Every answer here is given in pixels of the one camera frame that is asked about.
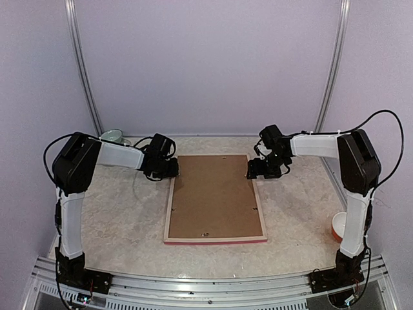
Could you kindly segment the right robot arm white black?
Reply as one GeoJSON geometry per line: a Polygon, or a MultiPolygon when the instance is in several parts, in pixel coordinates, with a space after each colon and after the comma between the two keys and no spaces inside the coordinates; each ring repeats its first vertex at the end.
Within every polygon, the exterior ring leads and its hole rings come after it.
{"type": "Polygon", "coordinates": [[[344,133],[284,135],[276,125],[265,127],[254,146],[257,157],[248,161],[247,178],[282,177],[294,157],[334,158],[339,162],[341,183],[347,195],[347,215],[343,239],[336,254],[336,266],[329,280],[338,287],[361,272],[367,250],[367,231],[372,219],[371,200],[378,186],[381,164],[362,129],[344,133]]]}

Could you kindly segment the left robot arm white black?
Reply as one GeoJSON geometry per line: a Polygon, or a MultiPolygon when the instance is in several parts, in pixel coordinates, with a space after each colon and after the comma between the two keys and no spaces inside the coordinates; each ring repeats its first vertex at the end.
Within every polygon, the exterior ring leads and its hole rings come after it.
{"type": "Polygon", "coordinates": [[[150,181],[162,181],[179,174],[175,158],[176,143],[154,134],[149,143],[117,143],[82,132],[63,136],[66,140],[51,166],[46,167],[55,185],[57,204],[55,226],[59,235],[56,257],[56,278],[60,284],[85,287],[94,283],[96,273],[85,268],[81,242],[83,200],[98,165],[123,167],[142,172],[150,181]]]}

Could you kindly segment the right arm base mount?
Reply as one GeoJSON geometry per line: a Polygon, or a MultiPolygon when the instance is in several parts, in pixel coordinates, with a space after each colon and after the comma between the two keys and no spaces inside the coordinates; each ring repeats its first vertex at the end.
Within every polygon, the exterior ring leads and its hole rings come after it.
{"type": "Polygon", "coordinates": [[[322,293],[362,282],[365,277],[361,270],[361,263],[365,254],[366,249],[363,249],[359,255],[350,258],[338,250],[335,267],[323,271],[314,269],[308,275],[312,293],[322,293]]]}

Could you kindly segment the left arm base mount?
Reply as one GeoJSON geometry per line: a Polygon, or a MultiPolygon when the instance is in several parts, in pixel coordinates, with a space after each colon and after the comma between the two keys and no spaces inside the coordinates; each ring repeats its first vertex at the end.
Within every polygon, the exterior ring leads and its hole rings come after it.
{"type": "Polygon", "coordinates": [[[73,259],[65,256],[57,259],[57,281],[60,284],[107,295],[112,279],[110,273],[87,269],[84,254],[73,259]]]}

